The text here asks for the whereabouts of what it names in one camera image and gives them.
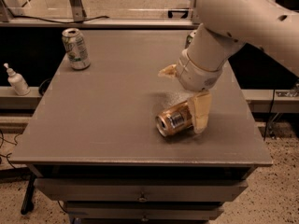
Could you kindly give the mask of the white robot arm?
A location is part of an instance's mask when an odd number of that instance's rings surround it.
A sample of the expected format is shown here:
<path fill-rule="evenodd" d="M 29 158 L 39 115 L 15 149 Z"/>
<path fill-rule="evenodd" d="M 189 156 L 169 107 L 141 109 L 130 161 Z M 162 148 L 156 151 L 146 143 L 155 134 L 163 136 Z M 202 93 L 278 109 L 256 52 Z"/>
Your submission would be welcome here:
<path fill-rule="evenodd" d="M 227 60 L 250 44 L 293 74 L 299 72 L 299 14 L 275 0 L 196 0 L 201 20 L 179 60 L 159 72 L 175 77 L 193 93 L 187 101 L 161 112 L 156 126 L 164 137 L 192 127 L 202 133 L 211 106 L 209 90 Z"/>

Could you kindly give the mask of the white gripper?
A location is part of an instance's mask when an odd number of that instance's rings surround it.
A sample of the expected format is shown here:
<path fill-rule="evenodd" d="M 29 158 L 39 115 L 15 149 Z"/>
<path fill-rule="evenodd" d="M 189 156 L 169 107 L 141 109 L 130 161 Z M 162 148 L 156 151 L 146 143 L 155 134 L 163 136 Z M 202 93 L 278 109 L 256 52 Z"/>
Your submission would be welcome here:
<path fill-rule="evenodd" d="M 159 77 L 177 77 L 179 83 L 187 91 L 201 91 L 187 99 L 187 105 L 192 115 L 192 126 L 195 133 L 202 133 L 208 123 L 212 96 L 209 91 L 217 82 L 222 68 L 207 71 L 196 66 L 183 50 L 177 65 L 170 64 L 159 71 Z"/>

